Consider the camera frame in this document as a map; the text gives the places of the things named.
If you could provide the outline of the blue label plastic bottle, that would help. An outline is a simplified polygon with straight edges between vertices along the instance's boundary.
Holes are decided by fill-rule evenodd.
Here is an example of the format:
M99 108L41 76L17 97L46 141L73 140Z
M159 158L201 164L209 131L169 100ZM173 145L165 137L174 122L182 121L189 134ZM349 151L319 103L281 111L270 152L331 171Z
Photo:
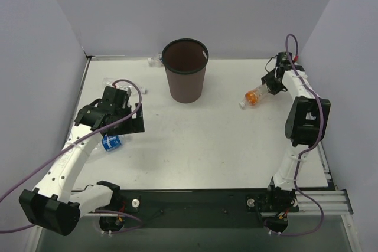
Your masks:
M99 143L99 148L105 152L113 152L121 148L127 141L125 135L104 136Z

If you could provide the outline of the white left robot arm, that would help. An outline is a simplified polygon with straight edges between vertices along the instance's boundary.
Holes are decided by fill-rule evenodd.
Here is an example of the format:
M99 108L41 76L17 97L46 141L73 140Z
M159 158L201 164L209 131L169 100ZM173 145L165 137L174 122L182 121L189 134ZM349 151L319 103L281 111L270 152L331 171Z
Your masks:
M131 107L129 90L106 86L101 98L82 107L60 155L33 190L23 190L19 203L30 223L67 236L84 215L100 208L116 211L120 186L107 181L78 194L74 184L103 138L144 132L142 105Z

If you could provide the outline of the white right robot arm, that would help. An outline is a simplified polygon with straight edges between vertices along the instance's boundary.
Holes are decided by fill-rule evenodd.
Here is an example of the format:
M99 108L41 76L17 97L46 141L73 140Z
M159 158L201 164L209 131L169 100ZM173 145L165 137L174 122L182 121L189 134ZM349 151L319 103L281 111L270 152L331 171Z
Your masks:
M290 62L291 58L290 52L277 53L275 68L261 79L263 94L287 91L293 99L284 127L289 144L269 185L267 201L272 209L294 204L299 171L308 153L323 139L331 107L328 99L313 91L303 67Z

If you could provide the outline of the orange label plastic bottle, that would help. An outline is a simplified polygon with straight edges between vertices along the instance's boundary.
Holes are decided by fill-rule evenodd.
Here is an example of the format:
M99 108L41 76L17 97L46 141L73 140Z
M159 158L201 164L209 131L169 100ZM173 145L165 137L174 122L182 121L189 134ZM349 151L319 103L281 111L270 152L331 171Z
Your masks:
M248 91L242 101L239 102L239 107L245 109L247 107L256 106L267 94L269 94L268 88L265 84L261 84L257 88Z

